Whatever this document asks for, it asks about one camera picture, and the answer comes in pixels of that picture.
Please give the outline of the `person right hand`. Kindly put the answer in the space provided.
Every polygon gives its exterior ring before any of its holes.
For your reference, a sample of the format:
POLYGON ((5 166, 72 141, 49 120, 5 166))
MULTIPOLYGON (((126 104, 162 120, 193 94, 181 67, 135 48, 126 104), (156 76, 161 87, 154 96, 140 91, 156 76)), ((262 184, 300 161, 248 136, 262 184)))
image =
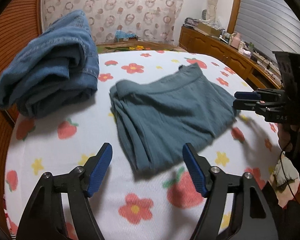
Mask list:
POLYGON ((300 132, 300 126, 288 125, 288 124, 278 124, 278 143, 280 148, 285 149, 286 152, 292 152, 294 144, 292 143, 291 136, 294 132, 300 132))

